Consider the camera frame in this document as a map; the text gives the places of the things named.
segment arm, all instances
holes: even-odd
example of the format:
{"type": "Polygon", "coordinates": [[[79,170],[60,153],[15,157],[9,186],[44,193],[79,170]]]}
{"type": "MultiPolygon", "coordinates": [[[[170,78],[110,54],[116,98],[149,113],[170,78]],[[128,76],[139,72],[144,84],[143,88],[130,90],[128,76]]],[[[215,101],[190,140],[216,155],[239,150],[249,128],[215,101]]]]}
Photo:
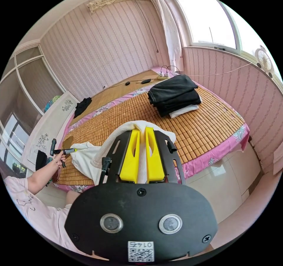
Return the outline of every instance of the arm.
{"type": "Polygon", "coordinates": [[[35,195],[39,191],[41,191],[52,178],[52,176],[56,173],[59,165],[62,165],[61,161],[65,162],[65,155],[63,155],[63,151],[61,151],[60,154],[56,155],[54,157],[54,160],[52,160],[43,168],[35,171],[30,177],[27,178],[28,190],[32,194],[35,195]]]}

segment floral bedsheet pattern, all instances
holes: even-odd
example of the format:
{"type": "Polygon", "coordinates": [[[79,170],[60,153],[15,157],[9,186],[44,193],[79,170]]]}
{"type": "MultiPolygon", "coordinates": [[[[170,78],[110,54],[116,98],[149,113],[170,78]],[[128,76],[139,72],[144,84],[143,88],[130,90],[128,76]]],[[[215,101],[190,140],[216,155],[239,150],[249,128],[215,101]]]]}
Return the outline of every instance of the floral bedsheet pattern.
{"type": "MultiPolygon", "coordinates": [[[[62,144],[62,141],[65,138],[65,136],[70,131],[79,127],[81,124],[83,124],[87,120],[99,115],[100,113],[108,110],[109,108],[116,106],[116,105],[118,105],[118,104],[132,98],[132,97],[135,97],[137,95],[148,92],[149,89],[152,86],[154,86],[154,84],[143,87],[143,88],[138,89],[138,90],[136,90],[136,91],[134,91],[130,94],[127,94],[123,97],[120,97],[120,98],[106,104],[105,106],[102,106],[101,108],[95,110],[94,112],[88,114],[87,116],[83,117],[81,120],[79,120],[78,122],[76,122],[72,126],[68,127],[68,125],[67,125],[65,132],[64,132],[64,135],[63,135],[63,138],[61,140],[61,144],[62,144]]],[[[213,95],[215,95],[219,99],[220,102],[222,102],[225,105],[227,105],[228,107],[230,107],[243,120],[242,116],[237,111],[235,111],[229,104],[227,104],[225,101],[220,99],[213,92],[211,92],[211,91],[209,91],[209,92],[212,93],[213,95]]],[[[246,145],[248,143],[248,140],[249,140],[249,135],[250,135],[250,130],[249,130],[247,124],[244,123],[232,136],[230,136],[228,139],[223,141],[221,144],[214,147],[213,149],[206,152],[205,154],[203,154],[203,155],[201,155],[201,156],[199,156],[199,157],[197,157],[197,158],[195,158],[195,159],[193,159],[193,160],[191,160],[187,163],[184,163],[182,165],[182,167],[183,167],[183,173],[184,173],[185,179],[199,173],[200,171],[204,170],[205,168],[207,168],[207,167],[213,165],[214,163],[216,163],[217,161],[221,160],[228,153],[233,151],[239,143],[241,145],[242,151],[244,151],[244,149],[246,148],[246,145]]],[[[176,172],[176,175],[178,177],[178,180],[180,180],[180,176],[179,176],[179,172],[178,172],[177,168],[175,168],[175,172],[176,172]]],[[[53,185],[56,186],[57,188],[64,190],[64,191],[73,190],[73,191],[80,192],[80,193],[94,186],[94,185],[62,185],[62,184],[56,184],[56,183],[53,183],[53,185]]]]}

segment pink shirt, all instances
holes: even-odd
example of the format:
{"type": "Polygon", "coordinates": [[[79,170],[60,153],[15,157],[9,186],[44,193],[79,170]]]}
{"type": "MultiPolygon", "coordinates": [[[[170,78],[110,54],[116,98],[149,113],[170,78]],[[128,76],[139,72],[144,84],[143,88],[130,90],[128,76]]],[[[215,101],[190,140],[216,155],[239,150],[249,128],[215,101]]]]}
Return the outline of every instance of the pink shirt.
{"type": "Polygon", "coordinates": [[[69,212],[68,208],[45,206],[28,191],[27,178],[9,176],[4,183],[16,207],[35,230],[62,247],[89,256],[79,251],[67,235],[64,224],[69,212]]]}

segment bracelet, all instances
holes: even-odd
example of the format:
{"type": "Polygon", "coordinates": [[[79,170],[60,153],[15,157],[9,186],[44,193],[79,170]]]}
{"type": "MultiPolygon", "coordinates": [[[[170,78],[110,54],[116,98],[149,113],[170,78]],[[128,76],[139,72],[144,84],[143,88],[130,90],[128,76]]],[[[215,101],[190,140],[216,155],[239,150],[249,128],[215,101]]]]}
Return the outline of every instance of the bracelet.
{"type": "Polygon", "coordinates": [[[58,163],[58,161],[56,161],[54,158],[52,160],[54,160],[58,164],[59,168],[61,168],[61,165],[58,163]]]}

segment white curtain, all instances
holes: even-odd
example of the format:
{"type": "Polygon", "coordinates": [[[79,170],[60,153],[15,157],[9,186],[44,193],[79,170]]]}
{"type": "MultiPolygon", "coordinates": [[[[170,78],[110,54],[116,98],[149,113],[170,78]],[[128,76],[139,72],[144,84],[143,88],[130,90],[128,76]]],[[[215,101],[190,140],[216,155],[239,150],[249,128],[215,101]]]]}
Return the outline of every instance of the white curtain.
{"type": "Polygon", "coordinates": [[[273,174],[277,174],[281,169],[283,169],[283,142],[274,152],[273,174]]]}
{"type": "Polygon", "coordinates": [[[164,28],[170,65],[174,65],[178,68],[179,71],[183,71],[184,65],[183,65],[183,57],[182,57],[182,46],[181,46],[178,28],[176,26],[173,15],[164,0],[151,0],[151,1],[157,10],[157,13],[159,14],[159,17],[161,19],[164,28]]]}

